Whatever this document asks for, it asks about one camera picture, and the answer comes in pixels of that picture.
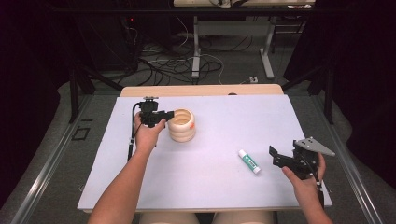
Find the white tabletop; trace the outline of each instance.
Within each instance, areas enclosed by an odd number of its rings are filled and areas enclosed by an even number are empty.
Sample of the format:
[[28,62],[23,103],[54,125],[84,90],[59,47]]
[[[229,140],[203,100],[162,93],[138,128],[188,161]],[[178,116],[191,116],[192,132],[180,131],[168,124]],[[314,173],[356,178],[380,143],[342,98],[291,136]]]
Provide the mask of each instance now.
[[[132,107],[118,98],[78,209],[90,211],[127,162]],[[161,132],[146,170],[137,211],[220,211],[298,207],[292,185],[272,164],[269,146],[292,156],[292,140],[304,138],[287,95],[161,97],[160,110],[187,108],[196,135],[177,143]],[[244,149],[262,168],[254,175],[237,152]],[[325,205],[332,205],[327,191]]]

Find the table leg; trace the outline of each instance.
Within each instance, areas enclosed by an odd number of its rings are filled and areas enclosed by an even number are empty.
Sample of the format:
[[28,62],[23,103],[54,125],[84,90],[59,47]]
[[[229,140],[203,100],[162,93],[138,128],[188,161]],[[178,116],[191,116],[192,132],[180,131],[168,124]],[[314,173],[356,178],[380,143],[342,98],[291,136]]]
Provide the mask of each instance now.
[[194,59],[192,61],[192,78],[199,78],[201,50],[199,48],[198,18],[194,16]]
[[265,37],[264,49],[260,49],[260,55],[262,56],[262,64],[264,65],[265,75],[267,78],[273,79],[274,72],[271,67],[270,59],[268,58],[268,52],[271,48],[271,40],[274,35],[276,25],[276,17],[272,17],[270,21],[270,26],[268,27],[267,36]]

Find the black curtain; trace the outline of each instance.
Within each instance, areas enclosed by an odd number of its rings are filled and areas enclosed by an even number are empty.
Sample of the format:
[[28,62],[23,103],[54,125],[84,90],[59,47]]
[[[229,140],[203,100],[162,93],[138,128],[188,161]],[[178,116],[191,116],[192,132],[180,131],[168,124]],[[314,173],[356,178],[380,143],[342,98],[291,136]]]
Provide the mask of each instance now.
[[350,7],[358,13],[310,18],[284,77],[292,81],[324,64],[335,45],[341,43],[334,57],[333,99],[353,128],[347,146],[396,188],[394,9],[387,1],[365,0],[321,0],[317,7]]
[[63,49],[36,1],[0,4],[0,206],[35,155],[68,81]]

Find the metal rod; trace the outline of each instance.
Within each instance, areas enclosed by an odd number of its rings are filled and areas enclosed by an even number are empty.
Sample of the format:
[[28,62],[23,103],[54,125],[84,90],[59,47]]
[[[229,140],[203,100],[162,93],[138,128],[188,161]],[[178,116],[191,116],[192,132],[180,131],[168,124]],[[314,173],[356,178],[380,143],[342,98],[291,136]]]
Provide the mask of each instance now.
[[82,8],[57,8],[47,7],[58,14],[74,15],[134,15],[134,16],[342,16],[349,12],[348,9],[285,9],[285,8],[114,8],[114,9],[82,9]]

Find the forearm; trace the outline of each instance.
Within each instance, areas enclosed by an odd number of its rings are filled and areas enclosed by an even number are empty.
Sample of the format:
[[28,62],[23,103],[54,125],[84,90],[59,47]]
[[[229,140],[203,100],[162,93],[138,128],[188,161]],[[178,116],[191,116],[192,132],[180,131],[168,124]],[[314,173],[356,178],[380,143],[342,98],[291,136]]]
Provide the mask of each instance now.
[[310,204],[309,207],[303,208],[303,212],[308,224],[330,224],[332,220],[329,219],[324,212],[320,203]]
[[89,223],[132,222],[148,160],[148,153],[136,151],[93,208]]

